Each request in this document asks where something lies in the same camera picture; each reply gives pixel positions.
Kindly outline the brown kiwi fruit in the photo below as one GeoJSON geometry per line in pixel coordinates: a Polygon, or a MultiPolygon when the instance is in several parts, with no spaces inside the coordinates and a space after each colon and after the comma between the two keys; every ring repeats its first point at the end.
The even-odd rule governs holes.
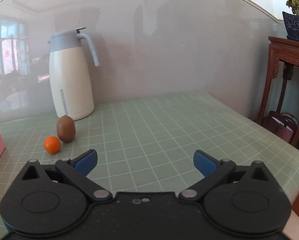
{"type": "Polygon", "coordinates": [[[76,127],[73,119],[67,115],[57,121],[57,136],[62,142],[73,141],[76,135],[76,127]]]}

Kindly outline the orange tangerine back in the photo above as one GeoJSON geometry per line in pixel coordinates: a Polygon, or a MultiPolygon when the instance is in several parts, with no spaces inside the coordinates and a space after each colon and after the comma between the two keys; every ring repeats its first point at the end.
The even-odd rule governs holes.
{"type": "Polygon", "coordinates": [[[44,140],[44,148],[49,154],[56,154],[61,149],[60,140],[55,136],[49,136],[44,140]]]}

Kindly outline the dark red bag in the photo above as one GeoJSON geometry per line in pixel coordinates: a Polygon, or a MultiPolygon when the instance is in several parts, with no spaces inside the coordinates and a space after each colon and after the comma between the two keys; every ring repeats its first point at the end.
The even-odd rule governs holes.
{"type": "Polygon", "coordinates": [[[262,125],[282,140],[291,143],[298,129],[299,121],[288,112],[278,113],[270,111],[264,118],[262,125]]]}

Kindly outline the white thermos jug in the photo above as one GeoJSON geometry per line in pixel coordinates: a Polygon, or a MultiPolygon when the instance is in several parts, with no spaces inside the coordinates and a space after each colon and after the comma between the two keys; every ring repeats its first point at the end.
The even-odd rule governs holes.
{"type": "Polygon", "coordinates": [[[94,98],[88,63],[81,40],[87,42],[95,67],[99,67],[91,38],[81,33],[86,27],[54,33],[50,44],[49,76],[58,117],[83,119],[94,111],[94,98]]]}

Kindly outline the green grid tablecloth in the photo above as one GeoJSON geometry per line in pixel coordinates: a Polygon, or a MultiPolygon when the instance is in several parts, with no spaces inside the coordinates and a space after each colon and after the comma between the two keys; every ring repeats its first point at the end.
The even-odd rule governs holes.
{"type": "MultiPolygon", "coordinates": [[[[95,149],[89,178],[117,191],[174,191],[201,180],[193,154],[203,150],[239,165],[260,160],[290,200],[299,192],[299,150],[204,92],[100,104],[76,125],[74,141],[57,154],[44,150],[56,134],[54,112],[0,123],[6,145],[0,158],[0,201],[30,159],[53,164],[95,149]]],[[[0,217],[0,238],[6,234],[0,217]]]]}

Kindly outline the carved wooden plant stand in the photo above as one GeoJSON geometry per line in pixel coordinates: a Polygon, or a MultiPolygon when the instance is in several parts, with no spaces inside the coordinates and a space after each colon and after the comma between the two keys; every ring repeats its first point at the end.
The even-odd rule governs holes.
{"type": "Polygon", "coordinates": [[[267,76],[262,96],[262,102],[256,123],[262,125],[265,120],[265,110],[268,104],[268,98],[271,88],[271,82],[277,78],[280,62],[284,63],[283,67],[283,82],[280,93],[280,98],[277,105],[277,112],[281,111],[282,103],[284,100],[287,82],[293,77],[293,69],[295,66],[299,67],[299,42],[288,40],[286,38],[279,38],[269,36],[270,41],[268,50],[268,65],[267,76]]]}

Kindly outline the blue patterned plant pot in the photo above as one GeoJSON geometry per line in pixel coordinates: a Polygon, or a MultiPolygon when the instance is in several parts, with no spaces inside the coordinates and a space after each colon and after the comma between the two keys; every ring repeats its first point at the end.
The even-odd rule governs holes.
{"type": "Polygon", "coordinates": [[[286,12],[282,12],[282,15],[287,31],[287,38],[299,42],[299,15],[292,15],[286,12]]]}

